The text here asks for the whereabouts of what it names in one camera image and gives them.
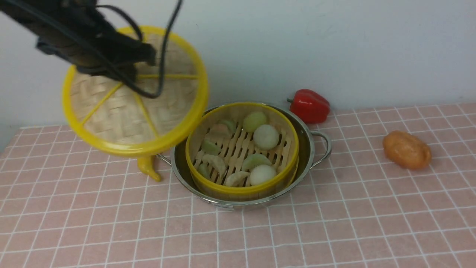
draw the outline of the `robotic arm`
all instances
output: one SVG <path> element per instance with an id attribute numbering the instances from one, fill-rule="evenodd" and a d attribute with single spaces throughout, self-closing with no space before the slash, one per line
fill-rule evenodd
<path id="1" fill-rule="evenodd" d="M 165 52 L 168 37 L 182 0 L 178 0 L 163 39 L 159 62 L 159 88 L 148 93 L 136 85 L 137 62 L 155 65 L 156 51 L 143 43 L 142 32 L 125 12 L 97 0 L 0 0 L 0 11 L 29 29 L 39 38 L 36 48 L 76 65 L 79 72 L 102 75 L 121 81 L 147 98 L 160 96 L 164 84 Z M 97 8 L 107 8 L 122 16 L 134 29 L 137 40 L 116 32 Z"/>

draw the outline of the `bamboo steamer lid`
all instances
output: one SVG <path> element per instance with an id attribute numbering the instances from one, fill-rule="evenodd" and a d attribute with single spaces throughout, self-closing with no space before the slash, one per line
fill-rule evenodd
<path id="1" fill-rule="evenodd" d="M 157 66 L 165 31 L 141 27 L 144 41 L 157 50 Z M 120 32 L 134 36 L 131 28 Z M 137 63 L 137 85 L 157 90 L 158 67 Z M 65 115 L 80 138 L 104 152 L 144 157 L 170 149 L 195 129 L 208 102 L 205 67 L 185 40 L 171 33 L 166 53 L 166 75 L 161 95 L 144 98 L 122 83 L 103 76 L 76 72 L 65 80 Z"/>

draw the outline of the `stainless steel pot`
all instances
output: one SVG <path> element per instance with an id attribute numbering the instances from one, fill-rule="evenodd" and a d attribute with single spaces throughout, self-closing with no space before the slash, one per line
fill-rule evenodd
<path id="1" fill-rule="evenodd" d="M 198 196 L 201 200 L 206 203 L 212 204 L 214 206 L 226 209 L 226 210 L 249 210 L 249 209 L 256 209 L 259 207 L 269 206 L 275 201 L 276 199 L 280 198 L 291 189 L 296 187 L 306 176 L 309 170 L 319 163 L 321 163 L 324 159 L 329 157 L 332 152 L 332 144 L 330 138 L 319 131 L 310 131 L 306 124 L 302 122 L 297 116 L 291 113 L 288 110 L 281 109 L 271 104 L 264 103 L 264 105 L 270 106 L 281 113 L 283 113 L 293 124 L 294 128 L 296 129 L 298 138 L 299 138 L 299 163 L 297 165 L 297 172 L 296 178 L 294 182 L 288 186 L 286 189 L 282 190 L 279 193 L 276 193 L 272 196 L 268 196 L 265 198 L 253 200 L 253 201 L 246 201 L 246 202 L 233 202 L 233 201 L 225 201 L 216 198 L 209 197 L 201 192 L 199 192 L 197 186 L 193 182 L 192 176 L 190 174 L 190 170 L 187 166 L 187 161 L 185 159 L 185 143 L 186 140 L 179 143 L 177 146 L 171 149 L 170 159 L 167 159 L 163 155 L 158 155 L 159 158 L 167 162 L 169 165 L 172 166 L 172 170 L 174 171 L 175 175 L 177 176 L 180 183 L 182 183 L 185 188 L 187 188 L 190 192 Z M 211 108 L 205 113 L 209 113 L 213 109 L 217 107 Z M 313 136 L 320 136 L 326 142 L 326 152 L 324 155 L 313 163 L 314 158 L 314 138 Z"/>

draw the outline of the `pot handle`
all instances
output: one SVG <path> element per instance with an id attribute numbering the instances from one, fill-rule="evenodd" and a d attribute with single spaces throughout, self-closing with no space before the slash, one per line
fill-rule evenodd
<path id="1" fill-rule="evenodd" d="M 317 166 L 318 164 L 320 164 L 322 161 L 324 161 L 324 159 L 329 157 L 330 153 L 332 152 L 332 140 L 330 139 L 330 137 L 327 134 L 322 133 L 320 131 L 311 131 L 311 134 L 313 136 L 319 136 L 319 137 L 323 138 L 326 141 L 326 152 L 324 153 L 324 155 L 319 160 L 312 163 L 311 168 L 313 168 L 313 167 Z"/>
<path id="2" fill-rule="evenodd" d="M 162 159 L 165 163 L 167 163 L 169 166 L 172 166 L 172 162 L 166 158 L 165 156 L 161 155 L 161 154 L 157 154 L 157 157 Z"/>

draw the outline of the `orange toy bread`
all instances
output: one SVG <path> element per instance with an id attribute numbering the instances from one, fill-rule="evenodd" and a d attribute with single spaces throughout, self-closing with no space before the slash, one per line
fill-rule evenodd
<path id="1" fill-rule="evenodd" d="M 385 156 L 395 164 L 407 169 L 422 169 L 430 165 L 430 147 L 417 137 L 392 131 L 383 140 Z"/>

